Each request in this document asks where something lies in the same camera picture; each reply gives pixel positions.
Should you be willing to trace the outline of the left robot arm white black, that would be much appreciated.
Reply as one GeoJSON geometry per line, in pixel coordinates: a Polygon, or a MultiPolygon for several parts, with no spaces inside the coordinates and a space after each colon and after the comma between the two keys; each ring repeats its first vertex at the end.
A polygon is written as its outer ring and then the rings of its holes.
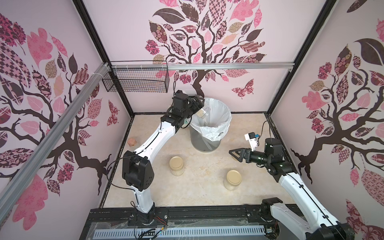
{"type": "Polygon", "coordinates": [[[126,189],[134,193],[137,217],[145,225],[151,224],[155,218],[156,207],[150,190],[155,178],[152,163],[165,143],[183,127],[185,120],[191,120],[204,104],[202,96],[187,95],[178,90],[155,132],[140,147],[125,152],[121,158],[122,178],[128,185],[126,189]]]}

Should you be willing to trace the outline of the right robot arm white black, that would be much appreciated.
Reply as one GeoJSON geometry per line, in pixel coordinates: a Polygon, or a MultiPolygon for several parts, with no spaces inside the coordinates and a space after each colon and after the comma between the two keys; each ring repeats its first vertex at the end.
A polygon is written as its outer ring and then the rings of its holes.
{"type": "Polygon", "coordinates": [[[353,240],[355,232],[347,223],[341,223],[315,197],[296,173],[294,165],[285,160],[284,147],[280,140],[267,138],[264,151],[259,152],[259,135],[245,135],[250,148],[230,150],[229,154],[237,161],[254,163],[266,168],[295,201],[303,214],[290,210],[279,198],[262,201],[260,217],[266,222],[277,220],[300,240],[353,240]]]}

